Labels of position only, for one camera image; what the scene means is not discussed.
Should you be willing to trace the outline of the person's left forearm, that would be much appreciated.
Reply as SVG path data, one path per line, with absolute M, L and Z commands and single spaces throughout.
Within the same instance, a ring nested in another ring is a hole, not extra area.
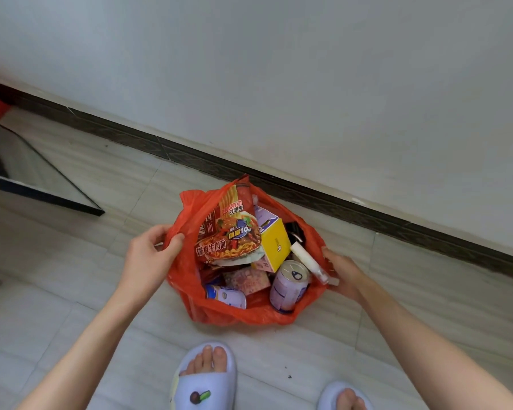
M 117 288 L 16 410 L 86 410 L 127 328 L 154 293 Z

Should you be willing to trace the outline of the black plastic wrapper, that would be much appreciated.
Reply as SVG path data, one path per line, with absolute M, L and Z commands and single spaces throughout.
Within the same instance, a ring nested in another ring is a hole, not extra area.
M 305 247 L 306 237 L 303 229 L 296 221 L 290 221 L 284 223 L 289 241 L 291 245 L 299 243 L 302 247 Z

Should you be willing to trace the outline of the person's right hand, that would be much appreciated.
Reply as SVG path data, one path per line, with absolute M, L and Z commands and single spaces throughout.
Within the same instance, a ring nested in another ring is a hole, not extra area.
M 355 301 L 359 305 L 363 305 L 364 298 L 361 291 L 358 288 L 358 284 L 362 279 L 366 278 L 366 275 L 356 265 L 356 263 L 348 256 L 346 271 L 335 271 L 338 278 L 337 285 L 329 285 L 329 290 L 334 291 L 344 297 Z

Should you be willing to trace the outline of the red plastic bag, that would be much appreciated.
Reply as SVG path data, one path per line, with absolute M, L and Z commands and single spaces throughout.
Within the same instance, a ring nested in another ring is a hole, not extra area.
M 180 295 L 188 314 L 193 321 L 204 324 L 227 326 L 238 323 L 251 325 L 288 325 L 295 321 L 296 317 L 311 303 L 315 302 L 327 289 L 328 285 L 321 284 L 310 273 L 310 283 L 300 301 L 296 304 L 292 314 L 280 314 L 271 306 L 269 296 L 276 273 L 267 273 L 271 286 L 256 294 L 246 296 L 247 307 L 245 310 L 233 308 L 219 301 L 209 300 L 205 296 L 203 288 L 206 284 L 225 287 L 224 272 L 230 272 L 251 264 L 225 268 L 212 267 L 199 262 L 195 255 L 195 245 L 198 241 L 199 227 L 207 215 L 216 207 L 219 199 L 226 190 L 239 179 L 224 185 L 218 190 L 207 192 L 201 190 L 189 190 L 180 194 L 183 210 L 178 215 L 173 228 L 167 233 L 166 241 L 170 242 L 175 234 L 183 233 L 185 243 L 182 251 L 177 256 L 171 267 L 167 281 Z M 283 224 L 296 221 L 303 229 L 306 244 L 305 249 L 319 263 L 327 273 L 331 268 L 322 255 L 321 248 L 325 245 L 322 237 L 307 224 L 301 217 L 292 213 L 288 208 L 267 195 L 262 189 L 251 184 L 251 192 L 255 206 L 265 208 L 281 218 Z

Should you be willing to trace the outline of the red instant noodle packet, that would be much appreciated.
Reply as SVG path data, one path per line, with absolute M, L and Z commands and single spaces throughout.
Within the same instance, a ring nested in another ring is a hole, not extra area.
M 250 264 L 265 255 L 248 177 L 231 185 L 207 215 L 195 255 L 199 262 L 217 268 Z

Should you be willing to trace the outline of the blue and white can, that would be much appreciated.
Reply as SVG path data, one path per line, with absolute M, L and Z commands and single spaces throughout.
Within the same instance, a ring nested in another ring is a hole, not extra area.
M 229 289 L 218 285 L 206 284 L 203 286 L 205 296 L 209 300 L 219 301 L 233 308 L 245 310 L 247 307 L 247 299 L 245 294 L 240 290 Z

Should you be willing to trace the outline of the lavender right slipper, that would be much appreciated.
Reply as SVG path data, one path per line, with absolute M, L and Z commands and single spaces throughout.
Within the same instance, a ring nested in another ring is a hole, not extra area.
M 350 383 L 341 380 L 329 383 L 324 388 L 317 402 L 317 410 L 335 410 L 336 398 L 338 394 L 345 388 L 353 389 L 356 392 L 357 396 L 361 397 L 364 400 L 367 410 L 374 410 L 371 401 L 364 393 L 362 393 L 362 391 L 360 391 Z

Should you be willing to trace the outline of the white plastic tube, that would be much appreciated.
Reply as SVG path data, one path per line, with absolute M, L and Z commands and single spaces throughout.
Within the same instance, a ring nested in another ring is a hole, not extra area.
M 296 241 L 290 246 L 290 252 L 293 260 L 303 264 L 321 284 L 330 283 L 329 275 L 299 242 Z

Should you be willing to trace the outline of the yellow and purple carton box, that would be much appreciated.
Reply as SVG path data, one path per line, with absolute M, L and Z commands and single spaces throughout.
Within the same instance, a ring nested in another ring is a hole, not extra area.
M 263 270 L 267 273 L 276 273 L 290 254 L 292 244 L 279 216 L 260 206 L 255 206 L 255 216 L 259 225 L 261 248 L 264 250 L 264 255 L 258 261 L 253 262 L 251 266 L 253 269 Z

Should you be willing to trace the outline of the black-framed glass table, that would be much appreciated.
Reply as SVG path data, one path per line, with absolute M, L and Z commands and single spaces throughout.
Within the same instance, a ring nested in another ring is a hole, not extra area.
M 105 213 L 30 142 L 1 123 L 0 191 L 97 217 Z

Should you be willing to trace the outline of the lavender slipper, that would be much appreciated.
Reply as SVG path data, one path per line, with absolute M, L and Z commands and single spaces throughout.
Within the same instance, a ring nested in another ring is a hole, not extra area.
M 329 383 L 324 388 L 317 402 L 317 410 L 335 410 L 336 398 L 338 394 L 345 388 L 353 389 L 356 392 L 357 396 L 361 397 L 364 400 L 367 410 L 374 410 L 371 401 L 364 393 L 362 393 L 362 391 L 360 391 L 350 383 L 341 380 Z
M 226 356 L 225 371 L 182 375 L 190 362 L 209 345 L 222 348 Z M 237 392 L 238 370 L 232 350 L 219 341 L 205 342 L 189 350 L 174 374 L 168 410 L 233 410 Z

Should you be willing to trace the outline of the person's right forearm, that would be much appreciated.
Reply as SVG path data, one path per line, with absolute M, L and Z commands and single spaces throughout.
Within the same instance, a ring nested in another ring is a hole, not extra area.
M 513 410 L 513 393 L 420 321 L 376 281 L 353 279 L 359 303 L 430 410 Z

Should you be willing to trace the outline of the pink food packet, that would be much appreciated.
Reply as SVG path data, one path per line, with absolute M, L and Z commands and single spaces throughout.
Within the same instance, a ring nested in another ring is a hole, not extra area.
M 224 272 L 222 275 L 227 288 L 241 291 L 245 296 L 256 294 L 271 286 L 267 272 L 252 267 Z

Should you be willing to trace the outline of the lavender drink can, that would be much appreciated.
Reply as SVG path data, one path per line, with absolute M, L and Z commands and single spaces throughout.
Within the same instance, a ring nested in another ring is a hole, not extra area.
M 310 283 L 310 272 L 300 262 L 284 261 L 274 277 L 269 300 L 280 314 L 292 314 Z

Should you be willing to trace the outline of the person's left hand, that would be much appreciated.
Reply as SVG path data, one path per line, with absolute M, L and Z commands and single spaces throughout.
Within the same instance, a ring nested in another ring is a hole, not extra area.
M 175 259 L 164 258 L 164 243 L 170 225 L 156 225 L 130 241 L 115 295 L 142 307 L 165 278 Z

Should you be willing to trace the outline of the lavender left slipper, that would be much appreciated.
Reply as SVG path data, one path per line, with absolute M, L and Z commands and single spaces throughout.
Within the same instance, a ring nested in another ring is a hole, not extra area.
M 226 356 L 225 371 L 182 375 L 190 362 L 209 345 L 222 348 Z M 237 392 L 238 370 L 232 350 L 219 341 L 205 342 L 189 350 L 174 374 L 168 410 L 233 410 Z

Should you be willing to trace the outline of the person's left foot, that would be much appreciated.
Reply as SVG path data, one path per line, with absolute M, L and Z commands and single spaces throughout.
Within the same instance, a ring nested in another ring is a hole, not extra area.
M 179 376 L 189 376 L 202 373 L 226 373 L 227 352 L 220 346 L 204 345 L 190 358 L 186 365 L 181 365 Z

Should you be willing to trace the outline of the person's right foot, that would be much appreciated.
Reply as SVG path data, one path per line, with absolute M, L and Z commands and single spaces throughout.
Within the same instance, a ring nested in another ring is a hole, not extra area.
M 367 407 L 353 389 L 345 388 L 336 398 L 335 410 L 367 410 Z

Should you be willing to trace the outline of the person's foot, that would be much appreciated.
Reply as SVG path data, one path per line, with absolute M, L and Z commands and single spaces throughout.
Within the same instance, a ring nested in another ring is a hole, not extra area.
M 345 388 L 336 398 L 335 410 L 367 410 L 367 407 L 353 389 Z
M 204 345 L 190 358 L 186 365 L 181 365 L 179 376 L 189 376 L 202 373 L 226 373 L 227 352 L 220 346 Z

